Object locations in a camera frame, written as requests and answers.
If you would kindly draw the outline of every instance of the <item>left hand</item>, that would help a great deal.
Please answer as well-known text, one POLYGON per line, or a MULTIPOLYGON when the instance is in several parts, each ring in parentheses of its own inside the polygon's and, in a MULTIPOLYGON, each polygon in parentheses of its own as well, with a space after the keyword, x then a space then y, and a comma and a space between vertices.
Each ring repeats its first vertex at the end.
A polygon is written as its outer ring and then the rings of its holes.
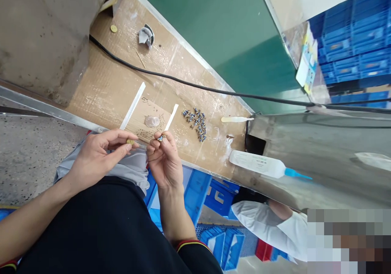
POLYGON ((138 137, 128 131, 113 129, 101 134, 87 136, 69 173, 64 177, 78 193, 101 180, 137 143, 127 144, 126 140, 138 137), (115 150, 108 154, 106 150, 115 150))

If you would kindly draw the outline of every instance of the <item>wooden workbench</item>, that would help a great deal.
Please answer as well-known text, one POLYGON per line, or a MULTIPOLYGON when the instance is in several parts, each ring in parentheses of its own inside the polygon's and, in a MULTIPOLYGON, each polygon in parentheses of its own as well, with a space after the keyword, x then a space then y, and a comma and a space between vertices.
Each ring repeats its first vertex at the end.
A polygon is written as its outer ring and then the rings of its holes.
MULTIPOLYGON (((229 90, 226 83, 200 64, 189 52, 186 43, 178 40, 140 0, 122 0, 113 19, 99 15, 91 28, 91 35, 114 55, 135 66, 143 68, 143 62, 151 71, 229 90), (112 24, 118 28, 116 33, 110 31, 112 24), (155 34, 151 50, 144 44, 138 44, 138 31, 144 24, 148 24, 155 34)), ((143 96, 164 110, 171 113, 174 104, 179 104, 169 130, 175 136, 181 159, 201 170, 230 178, 234 165, 228 158, 231 150, 244 149, 245 123, 222 123, 220 119, 250 115, 236 97, 132 71, 114 62, 90 43, 88 69, 65 110, 100 126, 118 128, 142 82, 146 84, 143 96), (201 109, 207 118, 207 140, 203 143, 198 141, 198 134, 181 114, 193 107, 201 109)), ((139 103, 135 112, 142 112, 143 108, 143 104, 139 103)))

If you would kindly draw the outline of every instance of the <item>white squeeze bottle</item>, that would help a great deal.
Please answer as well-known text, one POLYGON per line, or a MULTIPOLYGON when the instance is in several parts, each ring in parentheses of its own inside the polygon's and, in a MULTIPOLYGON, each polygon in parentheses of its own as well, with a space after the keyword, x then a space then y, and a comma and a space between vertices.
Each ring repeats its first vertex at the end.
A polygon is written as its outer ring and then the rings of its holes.
POLYGON ((286 175, 290 177, 312 179, 311 177, 297 173, 293 169, 286 168, 284 163, 278 159, 241 152, 238 150, 232 151, 229 156, 229 161, 232 164, 273 178, 281 178, 286 175))

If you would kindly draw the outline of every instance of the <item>white label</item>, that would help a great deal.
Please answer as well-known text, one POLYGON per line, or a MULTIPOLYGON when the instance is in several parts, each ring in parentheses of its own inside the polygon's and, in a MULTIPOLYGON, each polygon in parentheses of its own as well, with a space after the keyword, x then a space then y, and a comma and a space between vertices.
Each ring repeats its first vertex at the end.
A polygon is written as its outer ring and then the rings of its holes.
POLYGON ((266 172, 269 167, 267 158, 245 152, 236 153, 235 160, 237 162, 235 163, 236 165, 258 173, 266 172))

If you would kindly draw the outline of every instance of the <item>black cord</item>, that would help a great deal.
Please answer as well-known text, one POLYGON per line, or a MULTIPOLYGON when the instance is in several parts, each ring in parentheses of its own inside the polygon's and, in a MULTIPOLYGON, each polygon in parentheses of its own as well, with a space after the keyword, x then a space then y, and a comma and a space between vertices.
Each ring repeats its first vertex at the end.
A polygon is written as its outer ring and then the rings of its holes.
MULTIPOLYGON (((304 107, 316 106, 316 104, 311 103, 311 102, 299 102, 299 101, 291 101, 291 100, 286 100, 286 99, 276 99, 276 98, 271 98, 271 97, 263 97, 263 96, 258 96, 258 95, 249 95, 249 94, 243 94, 243 93, 235 93, 235 92, 230 92, 230 91, 221 91, 221 90, 218 90, 218 89, 215 89, 215 88, 209 88, 209 87, 206 87, 206 86, 202 86, 202 85, 194 84, 194 83, 191 83, 191 82, 187 82, 187 81, 178 79, 178 78, 176 78, 174 76, 171 76, 171 75, 167 75, 167 74, 163 74, 163 73, 158 73, 158 72, 153 72, 153 71, 145 70, 145 69, 142 69, 142 68, 138 68, 138 67, 136 67, 136 66, 134 66, 132 64, 129 64, 128 62, 122 60, 121 58, 118 58, 117 56, 113 55, 100 42, 98 42, 92 35, 90 35, 90 41, 92 41, 93 44, 95 44, 99 49, 101 49, 107 56, 112 58, 114 61, 117 61, 118 63, 121 63, 122 65, 124 65, 124 66, 126 66, 126 67, 128 67, 130 69, 133 69, 133 70, 136 70, 136 71, 139 71, 139 72, 143 72, 143 73, 146 73, 146 74, 151 74, 151 75, 165 77, 165 78, 174 80, 176 82, 179 82, 179 83, 182 83, 182 84, 185 84, 185 85, 188 85, 188 86, 192 86, 192 87, 195 87, 195 88, 200 88, 200 89, 205 90, 205 91, 211 91, 211 92, 214 92, 214 93, 221 93, 223 95, 233 95, 233 96, 237 96, 237 97, 248 97, 248 98, 252 98, 252 99, 260 99, 260 100, 264 100, 264 101, 270 101, 270 102, 276 102, 276 103, 282 103, 282 104, 289 104, 289 105, 296 105, 296 106, 304 106, 304 107)), ((328 109, 334 109, 334 110, 363 111, 363 112, 375 112, 375 113, 391 114, 391 110, 387 110, 387 109, 367 108, 367 107, 354 107, 354 106, 334 106, 334 105, 330 105, 330 104, 325 104, 325 105, 322 105, 322 106, 325 106, 328 109)))
POLYGON ((369 104, 369 103, 379 103, 379 102, 388 102, 388 101, 391 101, 391 98, 371 100, 371 101, 332 103, 331 105, 369 104))

